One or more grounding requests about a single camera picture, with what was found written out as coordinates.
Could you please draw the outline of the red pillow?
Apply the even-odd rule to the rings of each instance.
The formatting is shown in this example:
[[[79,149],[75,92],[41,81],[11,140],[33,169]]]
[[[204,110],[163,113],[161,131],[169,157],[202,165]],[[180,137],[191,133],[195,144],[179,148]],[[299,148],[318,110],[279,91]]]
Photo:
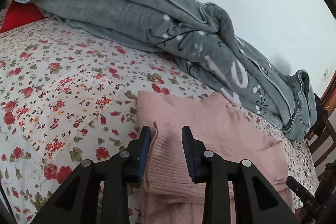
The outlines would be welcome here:
[[[1,26],[1,33],[37,22],[44,18],[41,11],[33,3],[11,1]]]

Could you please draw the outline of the brown wooden chair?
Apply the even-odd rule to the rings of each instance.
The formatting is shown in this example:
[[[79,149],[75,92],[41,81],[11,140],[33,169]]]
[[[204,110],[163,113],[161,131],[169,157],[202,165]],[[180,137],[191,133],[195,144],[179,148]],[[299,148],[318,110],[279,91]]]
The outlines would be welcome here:
[[[315,94],[315,104],[317,110],[317,120],[305,137],[309,151],[313,155],[329,138],[333,141],[328,149],[321,154],[317,160],[313,160],[314,167],[317,168],[335,150],[335,129],[330,123],[329,114],[323,107],[322,101],[317,94]]]

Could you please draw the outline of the floral bed sheet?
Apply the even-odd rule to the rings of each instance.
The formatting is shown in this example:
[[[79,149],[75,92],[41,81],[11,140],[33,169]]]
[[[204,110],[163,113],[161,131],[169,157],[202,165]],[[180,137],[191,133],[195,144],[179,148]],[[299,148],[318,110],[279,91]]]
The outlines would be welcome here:
[[[1,34],[1,186],[18,223],[30,223],[82,160],[109,159],[138,137],[141,90],[212,93],[163,55],[53,20]]]

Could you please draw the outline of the grey patterned quilt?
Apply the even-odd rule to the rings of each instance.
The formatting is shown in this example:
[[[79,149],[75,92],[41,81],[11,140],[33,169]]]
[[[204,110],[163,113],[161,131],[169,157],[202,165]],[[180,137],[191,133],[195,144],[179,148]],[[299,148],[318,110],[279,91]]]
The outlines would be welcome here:
[[[236,36],[229,15],[197,0],[13,0],[136,50],[168,53],[179,68],[303,141],[317,120],[306,71],[288,76]]]

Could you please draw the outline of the pink knitted sweater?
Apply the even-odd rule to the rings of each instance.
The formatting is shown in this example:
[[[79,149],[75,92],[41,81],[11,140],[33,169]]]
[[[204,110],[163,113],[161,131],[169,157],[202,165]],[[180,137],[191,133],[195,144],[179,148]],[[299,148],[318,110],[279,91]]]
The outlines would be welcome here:
[[[288,164],[284,143],[257,129],[241,110],[222,95],[199,101],[141,91],[138,119],[149,126],[152,142],[141,194],[142,223],[201,223],[205,185],[189,176],[182,145],[182,129],[228,161],[250,160],[287,205]]]

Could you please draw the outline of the brown wooden door frame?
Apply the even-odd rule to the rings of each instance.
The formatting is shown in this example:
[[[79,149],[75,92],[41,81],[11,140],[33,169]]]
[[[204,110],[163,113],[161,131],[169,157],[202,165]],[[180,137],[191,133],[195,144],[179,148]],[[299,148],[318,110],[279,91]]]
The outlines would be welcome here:
[[[331,104],[331,101],[333,100],[333,97],[335,96],[335,73],[333,74],[332,79],[330,80],[327,88],[323,92],[323,95],[321,96],[321,103],[323,107],[327,107],[329,104]]]

